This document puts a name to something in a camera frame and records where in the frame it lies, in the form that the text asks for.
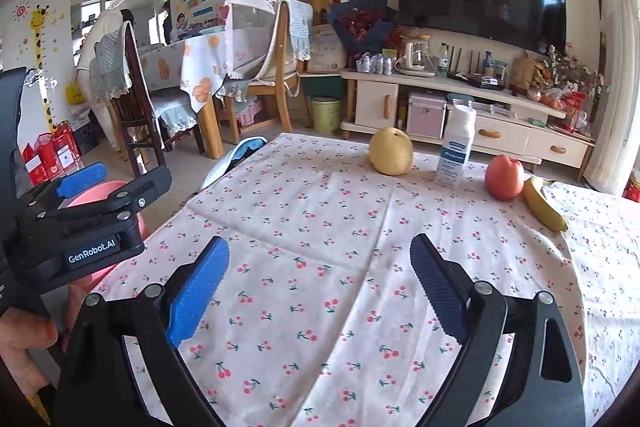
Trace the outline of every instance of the banana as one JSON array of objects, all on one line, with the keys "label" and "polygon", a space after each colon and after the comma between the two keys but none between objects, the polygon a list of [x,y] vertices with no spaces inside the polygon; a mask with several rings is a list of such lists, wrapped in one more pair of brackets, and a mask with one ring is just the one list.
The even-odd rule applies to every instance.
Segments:
[{"label": "banana", "polygon": [[543,178],[538,176],[530,177],[524,182],[522,195],[527,201],[531,212],[536,214],[536,217],[542,221],[543,225],[554,232],[566,232],[568,227],[564,217],[546,201],[542,193],[542,187],[545,183]]}]

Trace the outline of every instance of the dining table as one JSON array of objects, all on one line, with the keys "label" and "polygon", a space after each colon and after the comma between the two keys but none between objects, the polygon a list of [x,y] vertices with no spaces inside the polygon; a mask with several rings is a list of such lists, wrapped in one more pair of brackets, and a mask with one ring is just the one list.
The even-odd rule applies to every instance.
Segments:
[{"label": "dining table", "polygon": [[[226,39],[221,31],[194,36],[158,48],[140,57],[149,92],[180,87],[191,100],[198,116],[207,155],[221,158],[224,150],[212,97],[222,87],[228,73]],[[265,55],[271,39],[268,28],[233,31],[234,53],[239,62],[251,62]]]},{"label": "dining table", "polygon": [[[95,290],[135,297],[218,235],[230,265],[179,352],[228,427],[416,425],[461,349],[411,266],[412,238],[425,233],[503,295],[553,294],[593,425],[640,360],[638,204],[554,183],[545,196],[568,224],[557,233],[522,198],[492,198],[486,165],[468,163],[450,188],[434,182],[437,164],[414,153],[406,175],[385,176],[366,144],[281,134]],[[135,339],[126,346],[148,411],[168,421]],[[500,338],[470,422],[490,413],[512,346],[513,334]]]}]

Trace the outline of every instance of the dark blue gripper pad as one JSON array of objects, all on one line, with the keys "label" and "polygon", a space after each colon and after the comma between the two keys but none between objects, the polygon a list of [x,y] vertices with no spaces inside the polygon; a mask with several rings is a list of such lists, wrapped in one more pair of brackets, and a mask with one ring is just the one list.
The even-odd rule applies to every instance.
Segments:
[{"label": "dark blue gripper pad", "polygon": [[200,252],[191,276],[182,285],[169,309],[166,337],[178,347],[190,339],[202,320],[209,301],[229,268],[229,246],[221,237],[214,237]]},{"label": "dark blue gripper pad", "polygon": [[56,189],[59,198],[75,198],[80,192],[103,182],[107,178],[107,167],[103,163],[94,163],[78,172],[73,172],[62,178]]},{"label": "dark blue gripper pad", "polygon": [[456,273],[423,233],[412,239],[409,253],[411,266],[433,306],[442,330],[459,344],[464,343],[468,337],[465,324],[466,296],[456,283]]}]

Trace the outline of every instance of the apple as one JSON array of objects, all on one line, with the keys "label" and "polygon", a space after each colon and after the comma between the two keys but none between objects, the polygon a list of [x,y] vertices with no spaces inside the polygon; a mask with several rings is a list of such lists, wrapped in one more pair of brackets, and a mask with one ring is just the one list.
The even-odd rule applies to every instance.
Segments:
[{"label": "apple", "polygon": [[369,143],[369,160],[374,169],[387,176],[406,174],[414,161],[414,144],[395,127],[380,129]]},{"label": "apple", "polygon": [[496,156],[486,168],[484,187],[497,200],[514,200],[524,187],[522,163],[508,156]]}]

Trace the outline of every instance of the giraffe height chart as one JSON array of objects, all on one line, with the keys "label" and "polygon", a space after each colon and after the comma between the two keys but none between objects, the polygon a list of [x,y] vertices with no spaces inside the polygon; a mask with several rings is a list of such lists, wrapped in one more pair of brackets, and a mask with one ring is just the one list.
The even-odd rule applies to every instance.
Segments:
[{"label": "giraffe height chart", "polygon": [[17,0],[4,6],[7,28],[2,62],[7,70],[27,68],[18,126],[20,149],[56,125],[71,120],[65,87],[73,80],[71,0]]}]

